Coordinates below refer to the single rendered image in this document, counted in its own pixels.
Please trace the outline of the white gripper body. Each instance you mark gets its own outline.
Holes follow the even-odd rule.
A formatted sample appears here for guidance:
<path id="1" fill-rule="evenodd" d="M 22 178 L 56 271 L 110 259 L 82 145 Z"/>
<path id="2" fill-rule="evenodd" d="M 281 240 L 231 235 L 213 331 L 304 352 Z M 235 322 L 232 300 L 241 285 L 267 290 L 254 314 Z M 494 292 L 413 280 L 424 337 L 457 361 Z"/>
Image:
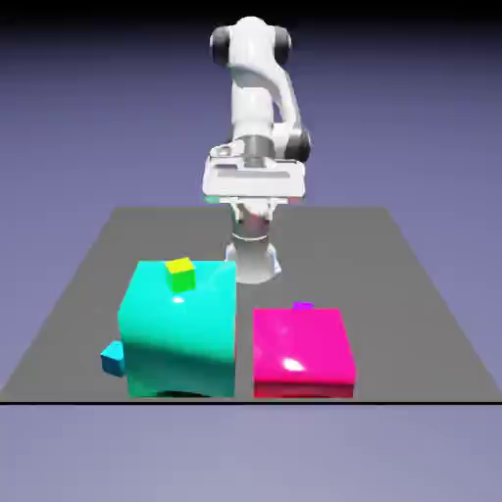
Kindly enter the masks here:
<path id="1" fill-rule="evenodd" d="M 270 199 L 278 203 L 305 196 L 306 168 L 297 161 L 266 158 L 265 166 L 248 168 L 243 157 L 209 157 L 202 179 L 206 197 L 221 202 Z"/>

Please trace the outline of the small yellow-green cube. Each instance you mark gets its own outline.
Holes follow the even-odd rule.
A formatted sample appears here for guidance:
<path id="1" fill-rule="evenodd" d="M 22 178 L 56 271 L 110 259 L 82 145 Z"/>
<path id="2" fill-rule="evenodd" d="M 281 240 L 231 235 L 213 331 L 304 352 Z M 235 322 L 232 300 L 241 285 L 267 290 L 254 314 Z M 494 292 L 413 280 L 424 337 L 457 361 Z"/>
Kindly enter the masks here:
<path id="1" fill-rule="evenodd" d="M 195 266 L 188 257 L 166 261 L 165 270 L 172 293 L 182 293 L 196 287 Z"/>

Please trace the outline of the small blue cube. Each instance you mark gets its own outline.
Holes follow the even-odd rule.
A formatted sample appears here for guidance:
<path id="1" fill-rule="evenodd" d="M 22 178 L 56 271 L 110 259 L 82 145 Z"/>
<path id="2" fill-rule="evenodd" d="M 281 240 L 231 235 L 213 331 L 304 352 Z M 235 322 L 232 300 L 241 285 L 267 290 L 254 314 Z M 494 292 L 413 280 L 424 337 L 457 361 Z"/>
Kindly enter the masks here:
<path id="1" fill-rule="evenodd" d="M 119 340 L 112 341 L 100 353 L 102 370 L 114 377 L 123 377 L 126 373 L 124 348 Z"/>

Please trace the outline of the large cyan box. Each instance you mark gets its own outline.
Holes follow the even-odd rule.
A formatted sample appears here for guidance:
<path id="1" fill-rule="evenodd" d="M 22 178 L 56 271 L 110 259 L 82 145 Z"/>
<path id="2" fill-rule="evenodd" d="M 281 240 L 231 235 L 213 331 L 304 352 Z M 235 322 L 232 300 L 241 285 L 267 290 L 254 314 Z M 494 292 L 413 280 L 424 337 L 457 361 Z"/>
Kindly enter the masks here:
<path id="1" fill-rule="evenodd" d="M 140 261 L 118 311 L 131 397 L 235 389 L 235 264 L 196 261 L 196 287 L 172 292 L 162 261 Z"/>

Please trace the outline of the large pink box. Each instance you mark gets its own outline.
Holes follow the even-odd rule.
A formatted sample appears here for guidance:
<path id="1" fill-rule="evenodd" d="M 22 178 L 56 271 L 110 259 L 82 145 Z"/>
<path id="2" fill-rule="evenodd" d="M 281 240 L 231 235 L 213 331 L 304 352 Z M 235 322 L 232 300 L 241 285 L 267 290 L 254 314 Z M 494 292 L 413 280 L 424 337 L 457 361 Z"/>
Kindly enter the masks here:
<path id="1" fill-rule="evenodd" d="M 336 308 L 253 311 L 256 398 L 351 398 L 357 370 Z"/>

